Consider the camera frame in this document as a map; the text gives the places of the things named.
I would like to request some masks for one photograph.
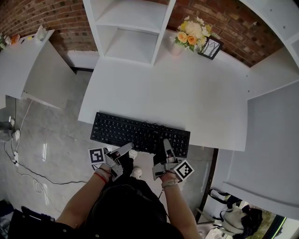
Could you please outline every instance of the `pink vase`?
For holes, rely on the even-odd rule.
[[[183,46],[177,45],[177,44],[172,44],[171,49],[170,49],[170,53],[173,56],[179,56],[182,53],[183,50],[184,50]]]

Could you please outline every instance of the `brick wall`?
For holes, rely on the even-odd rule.
[[[283,47],[263,20],[239,0],[177,0],[167,28],[176,30],[188,15],[211,24],[224,42],[223,50],[248,66]],[[50,41],[58,52],[97,50],[82,0],[0,0],[0,23],[0,31],[8,35],[33,34],[40,24],[55,29]]]

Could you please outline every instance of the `black keyboard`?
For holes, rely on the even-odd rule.
[[[190,132],[98,112],[90,139],[119,147],[132,142],[134,150],[151,154],[159,151],[161,140],[168,139],[175,155],[186,158]]]

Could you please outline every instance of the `black and white square marker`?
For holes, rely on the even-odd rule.
[[[90,148],[88,149],[88,155],[91,164],[106,163],[104,148]]]
[[[191,167],[191,165],[188,163],[188,161],[185,159],[182,161],[178,166],[174,168],[174,171],[177,173],[177,175],[183,180],[185,180],[187,177],[191,175],[191,173],[194,172],[194,169]]]

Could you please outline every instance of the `orange object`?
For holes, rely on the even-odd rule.
[[[13,35],[11,37],[11,44],[17,43],[19,41],[19,39],[20,39],[20,34]]]

